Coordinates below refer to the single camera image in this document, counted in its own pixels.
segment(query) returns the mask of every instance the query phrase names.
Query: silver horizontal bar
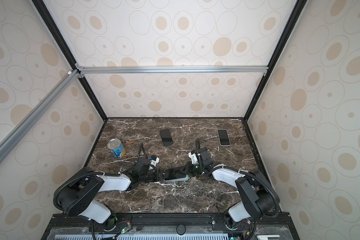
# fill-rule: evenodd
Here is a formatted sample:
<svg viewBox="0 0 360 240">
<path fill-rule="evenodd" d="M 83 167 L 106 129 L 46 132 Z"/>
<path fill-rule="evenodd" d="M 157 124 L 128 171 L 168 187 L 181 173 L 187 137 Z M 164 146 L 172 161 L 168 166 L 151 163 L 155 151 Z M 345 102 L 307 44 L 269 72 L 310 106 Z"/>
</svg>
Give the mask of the silver horizontal bar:
<svg viewBox="0 0 360 240">
<path fill-rule="evenodd" d="M 43 116 L 60 94 L 68 87 L 73 79 L 78 77 L 77 70 L 67 74 L 32 111 L 0 142 L 0 163 L 21 141 L 25 134 Z"/>
<path fill-rule="evenodd" d="M 265 73 L 266 65 L 252 66 L 175 66 L 175 67 L 82 67 L 81 73 Z"/>
</svg>

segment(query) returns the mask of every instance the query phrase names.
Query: can lid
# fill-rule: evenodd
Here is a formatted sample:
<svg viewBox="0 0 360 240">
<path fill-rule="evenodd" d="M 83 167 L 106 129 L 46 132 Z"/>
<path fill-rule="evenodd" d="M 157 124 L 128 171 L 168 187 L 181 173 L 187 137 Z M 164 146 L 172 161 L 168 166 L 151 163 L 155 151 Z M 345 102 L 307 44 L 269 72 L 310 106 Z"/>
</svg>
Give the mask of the can lid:
<svg viewBox="0 0 360 240">
<path fill-rule="evenodd" d="M 107 148 L 109 150 L 115 150 L 118 147 L 120 147 L 121 141 L 117 138 L 111 139 L 108 143 L 107 143 Z"/>
</svg>

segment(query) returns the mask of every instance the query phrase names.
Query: white plastic object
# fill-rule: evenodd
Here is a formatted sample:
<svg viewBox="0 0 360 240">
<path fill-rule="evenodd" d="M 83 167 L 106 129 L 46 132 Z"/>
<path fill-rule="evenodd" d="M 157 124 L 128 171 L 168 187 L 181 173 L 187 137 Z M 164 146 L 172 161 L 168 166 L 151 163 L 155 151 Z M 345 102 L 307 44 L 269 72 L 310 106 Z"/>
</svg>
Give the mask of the white plastic object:
<svg viewBox="0 0 360 240">
<path fill-rule="evenodd" d="M 218 181 L 225 182 L 225 183 L 237 188 L 235 180 L 238 179 L 239 177 L 244 177 L 244 174 L 235 172 L 233 170 L 221 168 L 221 169 L 217 169 L 217 170 L 213 171 L 212 176 L 214 179 L 216 179 Z"/>
<path fill-rule="evenodd" d="M 156 164 L 158 164 L 158 161 L 159 161 L 159 158 L 158 157 L 156 157 L 156 160 L 151 160 L 151 164 L 153 165 L 153 166 L 156 166 Z"/>
<path fill-rule="evenodd" d="M 280 235 L 257 235 L 256 238 L 258 240 L 271 240 L 269 238 L 272 238 L 272 240 L 279 240 L 279 239 L 274 239 L 275 237 L 280 237 Z"/>
<path fill-rule="evenodd" d="M 190 157 L 191 161 L 192 161 L 192 164 L 197 164 L 199 163 L 199 161 L 197 161 L 197 157 L 196 157 L 196 154 L 192 154 L 191 152 L 188 153 L 188 156 Z"/>
<path fill-rule="evenodd" d="M 240 222 L 244 218 L 251 217 L 251 215 L 245 209 L 243 202 L 235 204 L 228 210 L 228 213 L 235 222 Z"/>
<path fill-rule="evenodd" d="M 111 190 L 125 191 L 131 183 L 131 180 L 125 174 L 121 174 L 119 177 L 103 176 L 103 175 L 97 175 L 97 176 L 104 180 L 104 183 L 99 189 L 99 192 L 111 191 Z"/>
<path fill-rule="evenodd" d="M 98 223 L 103 223 L 109 218 L 110 210 L 104 204 L 92 200 L 86 210 L 79 215 L 93 219 Z"/>
</svg>

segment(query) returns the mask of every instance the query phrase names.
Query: can label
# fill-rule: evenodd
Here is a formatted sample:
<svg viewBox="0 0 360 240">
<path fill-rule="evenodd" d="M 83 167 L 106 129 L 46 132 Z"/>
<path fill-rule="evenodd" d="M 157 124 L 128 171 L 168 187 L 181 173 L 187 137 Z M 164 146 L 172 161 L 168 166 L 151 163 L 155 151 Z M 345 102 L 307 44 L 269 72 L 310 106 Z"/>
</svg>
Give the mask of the can label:
<svg viewBox="0 0 360 240">
<path fill-rule="evenodd" d="M 121 144 L 120 147 L 118 147 L 115 150 L 111 150 L 110 151 L 115 157 L 120 158 L 123 157 L 125 155 L 125 148 L 124 146 Z"/>
</svg>

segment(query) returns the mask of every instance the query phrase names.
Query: black round knob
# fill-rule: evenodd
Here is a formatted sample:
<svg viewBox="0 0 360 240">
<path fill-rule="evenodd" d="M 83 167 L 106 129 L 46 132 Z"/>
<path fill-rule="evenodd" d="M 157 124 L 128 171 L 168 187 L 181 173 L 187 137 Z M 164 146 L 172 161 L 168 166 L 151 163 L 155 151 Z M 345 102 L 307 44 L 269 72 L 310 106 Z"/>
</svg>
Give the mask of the black round knob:
<svg viewBox="0 0 360 240">
<path fill-rule="evenodd" d="M 176 231 L 178 235 L 183 235 L 185 233 L 185 226 L 183 224 L 177 225 Z"/>
</svg>

